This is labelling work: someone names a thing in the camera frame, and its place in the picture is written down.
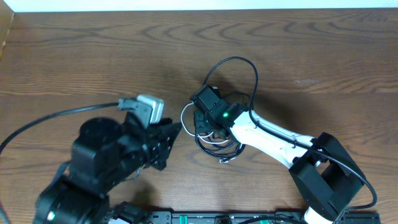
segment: white backdrop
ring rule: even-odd
[[[5,0],[14,12],[398,7],[398,0]]]

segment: wooden panel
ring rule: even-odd
[[[6,45],[12,17],[14,17],[14,13],[3,0],[0,0],[0,59],[2,50]]]
[[[0,63],[0,137],[47,113],[138,93],[162,97],[164,116],[178,120],[209,69],[239,55],[260,73],[256,111],[299,133],[335,135],[379,194],[372,210],[396,223],[397,27],[397,9],[18,14]],[[249,93],[254,76],[229,62],[210,83]],[[93,116],[124,113],[48,121],[6,148],[0,199],[15,223],[31,222],[38,194]],[[286,168],[269,156],[249,147],[219,164],[185,133],[164,171],[144,170],[111,192],[112,204],[123,200],[174,210],[305,210]],[[352,204],[369,201],[362,189]]]

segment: wooden table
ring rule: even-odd
[[[0,63],[0,137],[48,113],[140,93],[163,98],[164,116],[178,121],[209,69],[239,55],[260,73],[256,111],[298,133],[336,136],[378,192],[372,210],[397,223],[397,28],[396,9],[17,14]],[[228,62],[210,83],[250,93],[254,75]],[[83,122],[124,115],[110,108],[62,117],[11,142],[0,158],[0,199],[12,221],[31,222]],[[111,203],[306,209],[287,169],[257,149],[220,164],[181,132],[167,162],[117,186]],[[352,204],[370,201],[363,188]]]

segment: white cable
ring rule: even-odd
[[[193,105],[193,102],[187,104],[187,105],[184,107],[184,109],[181,111],[180,120],[181,120],[182,127],[183,127],[184,130],[187,132],[187,134],[191,135],[192,137],[195,137],[195,135],[194,135],[193,133],[191,133],[191,132],[187,129],[187,127],[186,127],[186,125],[185,125],[185,123],[184,123],[184,120],[183,120],[184,111],[187,109],[187,107],[189,107],[189,106],[191,106],[191,105]],[[209,141],[206,141],[206,140],[204,139],[204,138],[210,137],[213,133],[214,133],[214,132],[212,132],[212,133],[210,133],[210,134],[208,134],[208,135],[206,135],[206,136],[201,136],[201,135],[198,134],[198,137],[199,137],[200,140],[202,140],[203,142],[208,143],[208,144],[224,144],[224,143],[226,143],[226,142],[229,141],[229,140],[227,139],[227,140],[222,141],[222,142],[209,142]]]

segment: green clip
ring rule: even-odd
[[[180,224],[188,224],[188,217],[186,215],[180,215]]]

